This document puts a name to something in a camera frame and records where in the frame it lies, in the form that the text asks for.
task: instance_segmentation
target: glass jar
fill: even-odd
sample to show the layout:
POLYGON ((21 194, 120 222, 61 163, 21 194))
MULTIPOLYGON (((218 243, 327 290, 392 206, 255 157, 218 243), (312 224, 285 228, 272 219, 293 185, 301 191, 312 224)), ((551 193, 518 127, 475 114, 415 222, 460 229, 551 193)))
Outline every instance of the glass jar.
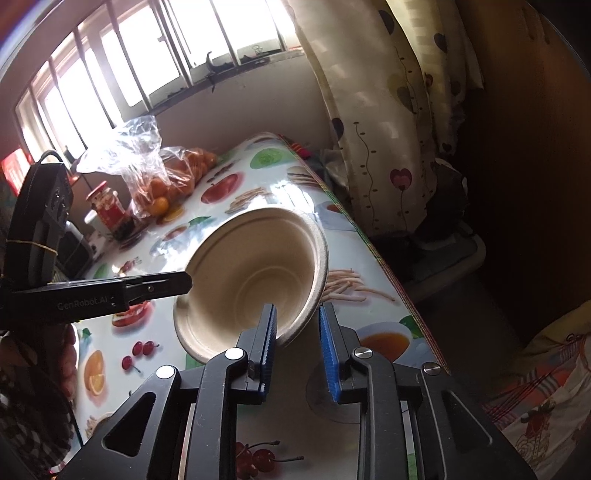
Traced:
POLYGON ((92 190, 86 200, 116 240, 123 240, 134 230, 133 218, 121 205, 117 192, 106 181, 92 190))

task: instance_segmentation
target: bag of oranges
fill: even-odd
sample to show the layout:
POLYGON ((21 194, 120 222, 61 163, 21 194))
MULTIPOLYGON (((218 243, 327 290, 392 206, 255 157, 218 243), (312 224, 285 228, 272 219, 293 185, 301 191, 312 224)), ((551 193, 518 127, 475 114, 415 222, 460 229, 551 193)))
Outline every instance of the bag of oranges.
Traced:
POLYGON ((131 194, 134 215, 159 217, 191 195, 217 162, 214 154, 201 149, 161 150, 161 146, 156 118, 141 116, 115 128, 102 145, 88 149, 77 171, 121 175, 131 194))

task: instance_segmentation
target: printed apple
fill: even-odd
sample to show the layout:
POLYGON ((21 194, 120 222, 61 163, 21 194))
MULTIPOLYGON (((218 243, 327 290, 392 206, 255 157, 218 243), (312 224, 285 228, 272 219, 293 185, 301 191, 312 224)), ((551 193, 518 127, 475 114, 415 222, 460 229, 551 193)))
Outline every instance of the printed apple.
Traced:
POLYGON ((164 235, 162 237, 162 241, 163 242, 168 242, 170 240, 172 240, 173 238, 179 236, 181 233, 183 233, 187 228, 189 228, 188 225, 180 225, 174 229, 172 229, 171 231, 169 231, 166 235, 164 235))
POLYGON ((232 193, 238 190, 242 183, 242 173, 232 173, 224 177, 219 182, 210 186, 203 195, 201 201, 203 203, 217 203, 228 198, 232 193))
POLYGON ((114 327, 127 327, 147 318, 152 312, 152 305, 149 300, 133 305, 126 312, 115 313, 111 320, 114 327))

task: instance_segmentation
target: paper bowl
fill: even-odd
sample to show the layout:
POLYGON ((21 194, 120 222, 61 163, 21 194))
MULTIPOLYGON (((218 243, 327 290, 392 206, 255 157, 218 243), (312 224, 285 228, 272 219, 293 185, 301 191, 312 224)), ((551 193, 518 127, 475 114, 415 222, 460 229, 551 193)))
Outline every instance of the paper bowl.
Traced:
POLYGON ((176 300, 174 327, 187 353, 206 363, 257 325, 265 303, 277 307, 277 346, 290 343, 320 301, 328 250, 314 220, 270 206, 218 227, 186 271, 193 288, 176 300))

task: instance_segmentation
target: rubber band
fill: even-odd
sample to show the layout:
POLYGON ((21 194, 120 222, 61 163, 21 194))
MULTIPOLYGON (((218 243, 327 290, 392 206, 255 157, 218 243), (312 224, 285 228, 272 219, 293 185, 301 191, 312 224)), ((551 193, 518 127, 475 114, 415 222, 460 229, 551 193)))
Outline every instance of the rubber band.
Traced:
POLYGON ((44 248, 45 250, 50 251, 53 254, 57 255, 57 250, 54 250, 52 248, 49 248, 46 245, 41 245, 38 244, 37 242, 28 242, 26 240, 6 240, 6 243, 12 243, 12 244, 27 244, 27 245, 35 245, 36 247, 40 247, 40 248, 44 248))

